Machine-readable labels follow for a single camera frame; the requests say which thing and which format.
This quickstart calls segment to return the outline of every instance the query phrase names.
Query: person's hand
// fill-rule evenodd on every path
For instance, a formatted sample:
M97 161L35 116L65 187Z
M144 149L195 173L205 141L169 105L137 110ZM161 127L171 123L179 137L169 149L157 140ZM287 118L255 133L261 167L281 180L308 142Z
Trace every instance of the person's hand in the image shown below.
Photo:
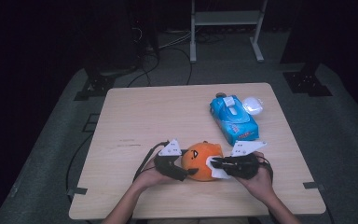
M147 189L157 184L173 180L166 175L162 175L158 170L156 170L154 159L154 157L150 159L150 161L145 165L143 171L134 181L134 184L136 184L142 189Z
M261 152L254 152L254 154L258 157L260 162L264 161L264 154ZM268 200L272 198L276 198L276 194L274 189L272 188L272 181L269 175L269 171L260 166L258 168L257 175L255 175L252 179L242 179L239 177L235 177L240 183L242 183L248 191L255 197L257 200L262 203L266 203Z

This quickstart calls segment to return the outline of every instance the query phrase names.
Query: floor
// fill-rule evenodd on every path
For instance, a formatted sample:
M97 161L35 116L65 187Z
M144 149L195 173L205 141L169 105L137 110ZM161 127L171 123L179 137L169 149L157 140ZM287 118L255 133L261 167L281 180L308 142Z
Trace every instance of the floor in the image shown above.
M262 32L259 46L265 61L258 63L249 43L251 34L211 35L215 43L198 44L198 59L189 63L188 42L164 49L159 62L145 56L144 67L119 77L114 88L217 83L267 82L272 86L314 180L331 211L301 215L303 223L358 223L358 105L339 77L323 64L316 76L332 96L292 93L283 72L303 64L280 64L289 32ZM164 45L178 35L161 34ZM104 97L74 101L87 75L74 74L50 115L34 149L0 209L0 223L84 223L68 217L67 189L76 187L90 145L88 119L97 121ZM262 223L272 223L268 217ZM88 220L100 223L101 220Z

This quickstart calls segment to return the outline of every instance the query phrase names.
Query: orange ball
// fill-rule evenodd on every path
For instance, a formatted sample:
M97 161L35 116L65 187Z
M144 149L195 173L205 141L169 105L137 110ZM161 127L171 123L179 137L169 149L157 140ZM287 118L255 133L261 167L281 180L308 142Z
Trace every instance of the orange ball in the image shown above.
M222 147L219 144L208 142L197 143L191 146L182 156L182 168L185 170L199 169L194 175L189 175L192 179L199 181L214 180L212 170L206 165L206 160L210 156L223 157Z

